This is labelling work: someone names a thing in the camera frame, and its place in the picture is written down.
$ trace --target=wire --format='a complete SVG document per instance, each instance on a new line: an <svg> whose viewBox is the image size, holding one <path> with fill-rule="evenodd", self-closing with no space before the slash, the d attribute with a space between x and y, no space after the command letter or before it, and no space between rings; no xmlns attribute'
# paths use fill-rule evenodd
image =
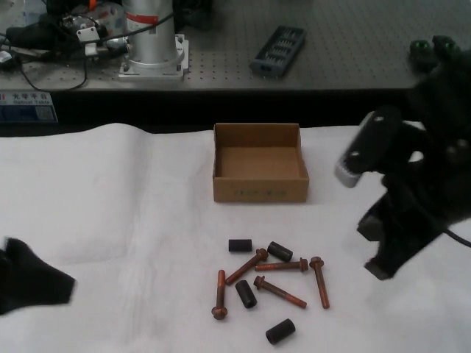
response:
<svg viewBox="0 0 471 353"><path fill-rule="evenodd" d="M445 233L446 235L448 235L450 238L452 238L453 240L456 240L457 242L459 242L461 245L464 245L464 246L467 246L468 248L471 248L471 241L468 241L466 239L463 239L462 237L460 237L459 235L457 235L456 233L452 232L451 230L447 229L445 230L443 233Z"/></svg>
<svg viewBox="0 0 471 353"><path fill-rule="evenodd" d="M142 33L142 32L146 32L146 31L149 31L150 29L154 29L155 27L158 27L160 26L161 24L164 24L165 22L167 22L170 18L174 17L174 14L171 13L170 15L167 15L166 17L162 18L160 21L158 21L157 23L155 24L152 24L150 26L146 26L146 27L143 27L141 29L137 29L135 31L131 31L131 32L128 32L128 33L123 33L121 35L111 35L111 36L108 36L108 37L105 37L105 38L101 38L101 39L97 39L97 40L88 40L88 41L84 41L84 42L80 42L80 45L82 46L83 48L83 80L81 83L79 83L78 85L76 86L73 86L72 88L66 88L66 89L61 89L61 90L44 90L42 88L38 88L36 87L32 82L31 80L29 79L29 77L26 75L26 73L24 72L24 69L23 69L23 64L21 62L21 60L19 59L18 57L18 68L21 72L21 74L23 75L24 79L26 80L26 82L28 82L28 84L35 90L38 90L40 92L47 92L47 93L55 93L55 92L65 92L65 91L70 91L70 90L76 90L77 88L80 88L82 87L87 81L88 81L88 69L87 69L87 55L85 53L85 45L86 44L92 44L92 43L103 43L103 42L106 42L108 40L112 40L112 39L118 39L118 38L124 38L124 37L130 37L132 35L138 35L139 33ZM26 26L23 28L22 31L20 31L18 33L18 35L15 37L15 39L18 39L18 37L23 34L26 29L34 26L34 25L37 25L37 24L30 24L29 26ZM11 48L12 48L12 43L10 41L10 47L8 48L9 51L11 51Z"/></svg>
<svg viewBox="0 0 471 353"><path fill-rule="evenodd" d="M154 29L155 27L158 27L161 24L164 24L165 22L167 22L172 17L174 17L173 13L171 13L170 15L167 15L166 17L162 18L160 21L158 21L155 24L151 24L150 26L146 26L146 27L143 27L141 29L137 29L135 31L131 31L131 32L128 32L128 33L123 33L121 35L110 35L108 37L95 39L95 40L87 40L85 42L80 42L80 43L83 44L83 45L92 44L92 43L103 43L103 42L107 42L107 41L112 40L112 39L119 39L119 38L124 38L124 37L130 37L132 35L138 35L139 33L147 32L150 29Z"/></svg>

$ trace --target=white component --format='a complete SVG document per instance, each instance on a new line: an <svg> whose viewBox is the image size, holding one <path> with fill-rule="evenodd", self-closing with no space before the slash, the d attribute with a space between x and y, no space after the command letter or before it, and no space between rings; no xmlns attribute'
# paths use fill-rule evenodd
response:
<svg viewBox="0 0 471 353"><path fill-rule="evenodd" d="M363 119L363 121L361 122L361 124L359 126L358 133L352 139L352 142L355 141L356 137L358 136L358 134L363 129L363 126L368 122L368 120L372 117L373 114L374 114L374 112L370 112L365 117L365 119ZM347 158L346 154L350 150L350 147L351 147L351 144L347 147L347 149L345 150L343 155L339 158L339 161L337 162L336 168L335 168L335 176L345 187L354 188L358 184L358 181L361 178L361 174L353 173L345 165L345 159Z"/></svg>
<svg viewBox="0 0 471 353"><path fill-rule="evenodd" d="M6 51L0 51L0 64L6 63L8 60L11 60L12 56Z"/></svg>
<svg viewBox="0 0 471 353"><path fill-rule="evenodd" d="M81 42L88 42L89 40L98 40L100 36L96 31L95 27L81 29L77 31L77 37ZM97 55L98 51L96 50L96 43L85 44L85 55L87 57L91 55Z"/></svg>

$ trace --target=cardboard box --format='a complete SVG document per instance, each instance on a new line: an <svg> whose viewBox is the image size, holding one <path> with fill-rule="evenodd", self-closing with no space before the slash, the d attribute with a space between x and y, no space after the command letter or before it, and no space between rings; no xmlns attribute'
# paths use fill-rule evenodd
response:
<svg viewBox="0 0 471 353"><path fill-rule="evenodd" d="M214 144L214 201L306 201L298 124L216 124Z"/></svg>

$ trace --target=label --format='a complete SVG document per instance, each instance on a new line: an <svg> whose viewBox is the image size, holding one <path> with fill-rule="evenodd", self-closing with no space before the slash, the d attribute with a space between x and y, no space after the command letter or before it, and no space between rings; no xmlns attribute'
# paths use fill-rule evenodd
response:
<svg viewBox="0 0 471 353"><path fill-rule="evenodd" d="M126 13L126 25L129 32L137 31L141 28L146 28L159 21L157 16L144 16Z"/></svg>
<svg viewBox="0 0 471 353"><path fill-rule="evenodd" d="M1 92L1 123L57 123L51 94L37 91Z"/></svg>

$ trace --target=black fabric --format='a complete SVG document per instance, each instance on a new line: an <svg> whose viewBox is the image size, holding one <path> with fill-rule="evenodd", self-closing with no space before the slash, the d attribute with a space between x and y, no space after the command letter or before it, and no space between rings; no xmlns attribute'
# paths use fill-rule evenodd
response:
<svg viewBox="0 0 471 353"><path fill-rule="evenodd" d="M67 304L75 279L51 267L18 239L0 250L0 315L22 307Z"/></svg>

